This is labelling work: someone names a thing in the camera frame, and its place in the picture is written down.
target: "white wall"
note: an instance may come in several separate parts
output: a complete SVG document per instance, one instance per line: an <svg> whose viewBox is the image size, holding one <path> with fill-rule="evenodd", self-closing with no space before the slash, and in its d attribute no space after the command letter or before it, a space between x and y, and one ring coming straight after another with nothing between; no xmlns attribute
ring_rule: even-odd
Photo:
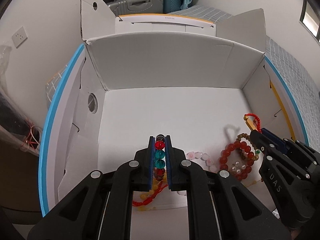
<svg viewBox="0 0 320 240"><path fill-rule="evenodd" d="M263 8L267 35L291 53L320 89L320 45L300 24L303 0L199 0L232 15Z"/></svg>
<svg viewBox="0 0 320 240"><path fill-rule="evenodd" d="M17 49L11 36L21 26L28 39ZM80 0L13 0L0 20L0 44L13 47L6 83L8 96L35 124L47 113L45 85L82 42Z"/></svg>

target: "cardboard box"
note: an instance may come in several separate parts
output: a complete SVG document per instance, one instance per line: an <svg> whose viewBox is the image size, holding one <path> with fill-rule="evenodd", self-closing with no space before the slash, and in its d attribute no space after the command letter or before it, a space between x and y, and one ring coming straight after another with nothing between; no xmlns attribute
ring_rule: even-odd
<svg viewBox="0 0 320 240"><path fill-rule="evenodd" d="M243 116L253 111L273 133L304 141L290 96L265 62L262 9L216 25L171 15L115 17L102 0L81 0L81 32L84 44L69 62L45 122L39 165L44 215L91 171L114 171L132 160L150 135L169 134L185 153L202 151L217 160L237 134L250 132ZM245 186L260 180L261 162ZM274 210L263 183L249 189ZM166 216L174 225L186 206L185 196L164 190L147 206L157 211L143 216L133 210L132 239L146 233L134 224ZM160 234L172 238L175 228Z"/></svg>

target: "wall socket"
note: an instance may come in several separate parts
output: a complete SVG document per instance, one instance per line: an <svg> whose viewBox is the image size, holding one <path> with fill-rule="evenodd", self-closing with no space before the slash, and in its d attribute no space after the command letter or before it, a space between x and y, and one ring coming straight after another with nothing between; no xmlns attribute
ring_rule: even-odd
<svg viewBox="0 0 320 240"><path fill-rule="evenodd" d="M28 37L23 26L12 35L12 41L16 48L19 47L27 38Z"/></svg>

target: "red string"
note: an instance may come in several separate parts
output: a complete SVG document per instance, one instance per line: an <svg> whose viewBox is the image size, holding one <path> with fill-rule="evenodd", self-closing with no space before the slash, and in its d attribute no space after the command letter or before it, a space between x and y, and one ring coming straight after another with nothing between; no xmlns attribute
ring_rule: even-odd
<svg viewBox="0 0 320 240"><path fill-rule="evenodd" d="M163 181L161 181L159 183L159 187L158 189L155 190L155 192L148 198L146 198L143 202L137 202L137 201L132 201L132 206L134 207L139 207L139 206L146 206L149 203L151 203L153 201L153 199L165 188L168 186L168 184L166 184L165 186L162 186Z"/></svg>
<svg viewBox="0 0 320 240"><path fill-rule="evenodd" d="M253 116L253 117L254 117L253 122L254 122L254 120L257 121L257 130L258 130L259 133L262 133L262 132L261 132L261 122L260 122L260 118L259 118L256 114L248 113L248 114L245 114L245 115L247 115L247 116Z"/></svg>

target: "teal bead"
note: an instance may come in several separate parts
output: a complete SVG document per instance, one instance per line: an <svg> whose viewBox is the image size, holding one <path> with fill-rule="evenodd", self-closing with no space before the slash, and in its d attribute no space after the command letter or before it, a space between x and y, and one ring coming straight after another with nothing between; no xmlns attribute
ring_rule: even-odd
<svg viewBox="0 0 320 240"><path fill-rule="evenodd" d="M163 159L164 155L165 154L163 150L156 150L156 154L155 154L156 159Z"/></svg>
<svg viewBox="0 0 320 240"><path fill-rule="evenodd" d="M158 169L163 169L165 167L164 160L156 160L155 167Z"/></svg>

